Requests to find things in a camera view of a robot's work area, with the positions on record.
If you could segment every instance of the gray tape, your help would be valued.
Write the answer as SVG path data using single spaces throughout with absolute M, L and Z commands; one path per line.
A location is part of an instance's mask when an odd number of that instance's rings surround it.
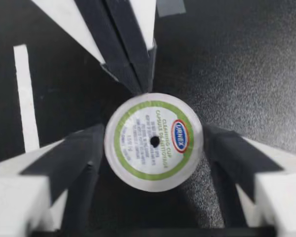
M 184 0 L 157 0 L 159 17 L 186 13 Z

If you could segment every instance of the white tape strip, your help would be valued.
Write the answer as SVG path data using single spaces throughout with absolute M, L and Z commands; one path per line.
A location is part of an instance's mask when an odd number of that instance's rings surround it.
M 15 46 L 14 60 L 18 84 L 25 152 L 39 148 L 31 73 L 26 45 Z

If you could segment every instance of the green ring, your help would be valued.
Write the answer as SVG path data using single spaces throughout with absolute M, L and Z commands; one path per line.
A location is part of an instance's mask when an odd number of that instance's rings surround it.
M 119 138 L 120 138 L 120 133 L 122 131 L 124 124 L 133 115 L 133 113 L 135 113 L 136 111 L 138 111 L 140 109 L 146 108 L 146 107 L 162 107 L 162 108 L 165 108 L 165 109 L 168 109 L 168 110 L 174 112 L 178 116 L 178 119 L 182 120 L 185 123 L 186 129 L 188 130 L 188 134 L 189 134 L 189 146 L 188 146 L 187 150 L 185 151 L 185 153 L 183 154 L 183 159 L 181 160 L 181 162 L 179 164 L 177 164 L 177 166 L 175 166 L 173 169 L 171 169 L 167 172 L 161 173 L 161 174 L 146 174 L 146 173 L 136 170 L 126 161 L 126 159 L 122 153 L 122 150 L 120 148 L 120 141 L 119 141 L 120 139 Z M 115 148 L 116 155 L 117 155 L 120 163 L 122 164 L 122 166 L 129 173 L 133 174 L 134 176 L 136 176 L 140 179 L 145 179 L 145 180 L 154 180 L 154 181 L 155 180 L 163 180 L 163 179 L 166 179 L 166 178 L 169 178 L 169 177 L 175 175 L 188 162 L 188 160 L 191 156 L 191 153 L 193 151 L 193 145 L 194 145 L 193 129 L 192 129 L 191 123 L 189 122 L 189 120 L 187 119 L 185 114 L 176 106 L 171 105 L 166 102 L 163 102 L 163 101 L 146 101 L 146 102 L 137 104 L 134 107 L 132 107 L 131 109 L 129 109 L 124 114 L 124 116 L 119 120 L 117 127 L 115 129 L 115 134 L 114 134 L 114 148 Z

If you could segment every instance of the white foil lid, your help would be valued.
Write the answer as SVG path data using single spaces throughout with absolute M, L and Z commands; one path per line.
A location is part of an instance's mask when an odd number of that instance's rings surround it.
M 121 180 L 140 190 L 162 192 L 195 171 L 203 150 L 202 125 L 178 98 L 144 94 L 128 100 L 113 114 L 104 148 Z

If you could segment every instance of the small hole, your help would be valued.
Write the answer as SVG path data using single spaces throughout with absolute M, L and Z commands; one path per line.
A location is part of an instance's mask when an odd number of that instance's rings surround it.
M 157 147 L 160 143 L 160 139 L 157 136 L 154 136 L 150 139 L 150 144 L 152 144 L 153 147 Z

